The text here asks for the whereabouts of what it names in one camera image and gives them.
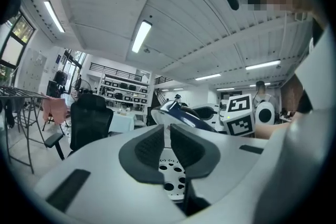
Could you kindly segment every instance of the railing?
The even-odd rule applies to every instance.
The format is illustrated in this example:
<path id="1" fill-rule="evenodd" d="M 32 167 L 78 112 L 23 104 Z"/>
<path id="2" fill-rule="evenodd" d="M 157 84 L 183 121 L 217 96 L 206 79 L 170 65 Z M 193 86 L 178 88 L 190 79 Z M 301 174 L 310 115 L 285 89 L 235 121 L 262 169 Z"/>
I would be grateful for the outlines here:
<path id="1" fill-rule="evenodd" d="M 154 80 L 154 85 L 165 83 L 165 82 L 168 82 L 168 81 L 172 81 L 172 79 L 161 76 L 161 77 L 158 77 Z"/>
<path id="2" fill-rule="evenodd" d="M 160 104 L 164 104 L 166 102 L 166 98 L 162 95 L 161 91 L 159 89 L 156 89 L 155 93 Z"/>
<path id="3" fill-rule="evenodd" d="M 131 74 L 125 71 L 121 71 L 115 68 L 110 68 L 110 67 L 106 67 L 106 66 L 102 66 L 99 65 L 97 63 L 91 63 L 90 65 L 90 70 L 92 71 L 96 71 L 96 72 L 101 72 L 101 73 L 105 73 L 111 76 L 117 76 L 120 78 L 125 78 L 125 79 L 132 79 L 132 80 L 137 80 L 137 81 L 141 81 L 142 76 L 139 75 L 135 75 L 135 74 Z"/>

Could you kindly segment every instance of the black bag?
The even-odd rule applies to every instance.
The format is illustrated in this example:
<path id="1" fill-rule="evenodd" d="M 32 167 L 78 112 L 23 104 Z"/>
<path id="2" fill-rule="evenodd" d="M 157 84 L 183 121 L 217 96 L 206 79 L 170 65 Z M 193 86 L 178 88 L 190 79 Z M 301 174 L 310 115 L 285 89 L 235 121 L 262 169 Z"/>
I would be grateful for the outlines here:
<path id="1" fill-rule="evenodd" d="M 134 85 L 129 85 L 128 89 L 131 90 L 131 91 L 136 91 L 137 90 L 136 86 L 134 86 Z"/>
<path id="2" fill-rule="evenodd" d="M 126 84 L 126 83 L 121 83 L 121 84 L 120 84 L 120 88 L 121 88 L 121 89 L 127 89 L 128 87 L 127 87 L 127 84 Z"/>
<path id="3" fill-rule="evenodd" d="M 117 93 L 114 95 L 114 98 L 116 98 L 116 99 L 118 99 L 118 100 L 122 100 L 122 93 L 117 92 Z"/>

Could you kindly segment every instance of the fan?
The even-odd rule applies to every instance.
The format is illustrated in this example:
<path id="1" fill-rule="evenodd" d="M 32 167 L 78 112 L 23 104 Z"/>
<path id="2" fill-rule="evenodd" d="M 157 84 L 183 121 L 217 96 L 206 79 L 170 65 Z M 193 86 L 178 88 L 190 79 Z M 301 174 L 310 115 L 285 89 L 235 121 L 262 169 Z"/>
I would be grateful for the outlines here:
<path id="1" fill-rule="evenodd" d="M 71 86 L 71 96 L 75 102 L 80 98 L 83 93 L 92 93 L 91 86 L 86 80 L 81 80 L 80 84 L 77 85 L 75 81 Z"/>

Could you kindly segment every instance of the desk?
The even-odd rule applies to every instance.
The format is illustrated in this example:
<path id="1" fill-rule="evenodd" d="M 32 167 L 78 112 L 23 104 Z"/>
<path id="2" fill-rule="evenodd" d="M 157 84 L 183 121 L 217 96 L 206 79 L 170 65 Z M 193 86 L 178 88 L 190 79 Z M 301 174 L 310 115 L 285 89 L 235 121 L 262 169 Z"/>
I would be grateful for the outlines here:
<path id="1" fill-rule="evenodd" d="M 127 112 L 127 115 L 113 113 L 109 132 L 126 133 L 134 130 L 135 114 Z"/>
<path id="2" fill-rule="evenodd" d="M 291 121 L 292 121 L 292 118 L 287 119 L 287 118 L 284 118 L 284 117 L 280 117 L 280 120 L 281 120 L 282 122 L 291 122 Z"/>

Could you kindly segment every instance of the drying rack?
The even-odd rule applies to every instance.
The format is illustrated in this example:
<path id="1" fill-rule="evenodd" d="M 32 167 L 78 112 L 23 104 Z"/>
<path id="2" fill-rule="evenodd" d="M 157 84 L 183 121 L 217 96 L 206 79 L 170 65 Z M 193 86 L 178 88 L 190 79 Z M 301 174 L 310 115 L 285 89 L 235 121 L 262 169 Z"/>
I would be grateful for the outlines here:
<path id="1" fill-rule="evenodd" d="M 27 150 L 28 150 L 28 159 L 29 159 L 29 163 L 25 163 L 13 156 L 10 155 L 9 153 L 9 145 L 8 145 L 8 127 L 7 127 L 7 119 L 6 119 L 6 113 L 4 113 L 4 128 L 5 128 L 5 131 L 6 131 L 6 144 L 7 144 L 7 153 L 8 153 L 8 160 L 9 160 L 9 163 L 11 163 L 11 159 L 14 159 L 16 160 L 17 162 L 20 162 L 24 165 L 27 165 L 30 167 L 32 173 L 34 173 L 34 169 L 33 169 L 33 165 L 32 165 L 32 160 L 31 160 L 31 157 L 30 157 L 30 148 L 29 148 L 29 140 L 32 140 L 34 142 L 37 142 L 37 143 L 40 143 L 40 144 L 44 144 L 44 138 L 42 136 L 42 132 L 41 132 L 41 129 L 40 129 L 40 126 L 38 124 L 38 114 L 39 114 L 39 111 L 40 111 L 40 107 L 41 107 L 41 104 L 42 102 L 40 103 L 40 107 L 39 107 L 39 110 L 38 110 L 38 113 L 36 113 L 36 106 L 35 106 L 35 100 L 37 99 L 45 99 L 46 97 L 43 96 L 43 95 L 40 95 L 38 93 L 35 93 L 35 92 L 30 92 L 30 91 L 27 91 L 27 90 L 21 90 L 21 89 L 18 89 L 18 88 L 13 88 L 13 87 L 7 87 L 7 86 L 0 86 L 0 101 L 3 105 L 3 109 L 5 109 L 5 104 L 6 104 L 6 101 L 8 99 L 15 99 L 15 98 L 23 98 L 23 99 L 30 99 L 30 104 L 29 104 L 29 108 L 28 108 L 28 117 L 26 117 L 25 115 L 25 112 L 24 112 L 24 107 L 22 106 L 22 108 L 19 109 L 19 111 L 17 111 L 17 124 L 18 125 L 21 125 L 22 127 L 22 130 L 23 130 L 23 133 L 27 139 Z M 35 116 L 35 119 L 31 119 L 30 118 L 30 115 L 31 115 L 31 112 L 34 112 L 34 116 Z M 25 132 L 25 128 L 24 128 L 24 125 L 22 124 L 22 118 L 24 119 L 25 121 L 25 128 L 27 129 L 27 133 Z M 40 142 L 40 141 L 37 141 L 33 138 L 30 138 L 29 137 L 29 127 L 32 126 L 34 123 L 37 124 L 37 127 L 38 127 L 38 130 L 41 134 L 41 137 L 42 137 L 42 141 L 43 142 Z"/>

